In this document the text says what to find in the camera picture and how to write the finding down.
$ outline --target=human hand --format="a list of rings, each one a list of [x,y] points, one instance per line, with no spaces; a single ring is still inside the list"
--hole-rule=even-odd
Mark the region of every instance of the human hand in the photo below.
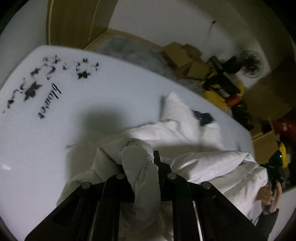
[[[270,205],[273,199],[272,191],[268,188],[268,184],[259,189],[256,200],[261,200],[261,205]]]
[[[277,205],[279,204],[279,201],[281,199],[282,192],[283,191],[281,188],[281,184],[278,181],[276,182],[276,196],[275,197],[272,196],[272,191],[268,189],[268,186],[263,187],[262,191],[261,191],[261,195],[263,197],[261,199],[262,210],[264,210],[266,205],[271,205],[271,201],[273,201],[273,205],[270,209],[270,213],[274,213],[277,210]]]

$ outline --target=clutter pile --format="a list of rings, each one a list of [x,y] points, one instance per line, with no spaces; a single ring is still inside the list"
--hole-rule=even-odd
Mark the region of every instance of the clutter pile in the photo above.
[[[244,85],[233,74],[233,68],[229,68],[229,61],[221,63],[212,56],[205,63],[201,59],[202,53],[196,47],[176,42],[164,46],[162,53],[178,79],[199,81],[204,89],[205,99],[222,111],[231,109],[235,120],[248,130],[253,128],[251,116],[241,100]]]

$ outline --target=white blanket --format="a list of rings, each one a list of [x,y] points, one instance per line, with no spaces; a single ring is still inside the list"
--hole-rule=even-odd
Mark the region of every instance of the white blanket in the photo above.
[[[174,93],[165,98],[160,122],[109,136],[94,147],[97,152],[91,169],[66,184],[58,204],[82,182],[104,182],[122,165],[135,193],[134,204],[121,205],[119,237],[128,236],[127,240],[172,240],[171,206],[160,206],[153,150],[186,180],[210,181],[246,216],[268,179],[251,154],[225,151],[218,124],[201,127]]]

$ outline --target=metal screw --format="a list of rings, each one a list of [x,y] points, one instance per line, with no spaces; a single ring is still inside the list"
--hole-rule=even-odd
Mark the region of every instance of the metal screw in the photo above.
[[[116,175],[116,178],[117,179],[123,179],[123,178],[125,178],[125,174],[123,174],[123,173],[118,173],[117,175]]]
[[[89,183],[89,182],[84,182],[84,183],[81,184],[81,187],[83,189],[88,189],[88,188],[90,188],[90,186],[91,186],[91,183]]]
[[[177,177],[177,175],[175,173],[169,173],[168,174],[169,179],[175,179],[176,177]]]
[[[202,187],[204,189],[210,189],[212,187],[212,184],[209,182],[204,182],[204,183],[202,183]]]

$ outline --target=red object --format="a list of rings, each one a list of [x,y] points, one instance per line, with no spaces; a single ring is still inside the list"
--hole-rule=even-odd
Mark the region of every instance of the red object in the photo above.
[[[284,135],[288,139],[296,142],[296,121],[288,118],[280,118],[272,121],[272,126],[276,134]]]
[[[229,96],[225,98],[225,102],[229,107],[233,107],[240,102],[240,98],[237,96]]]

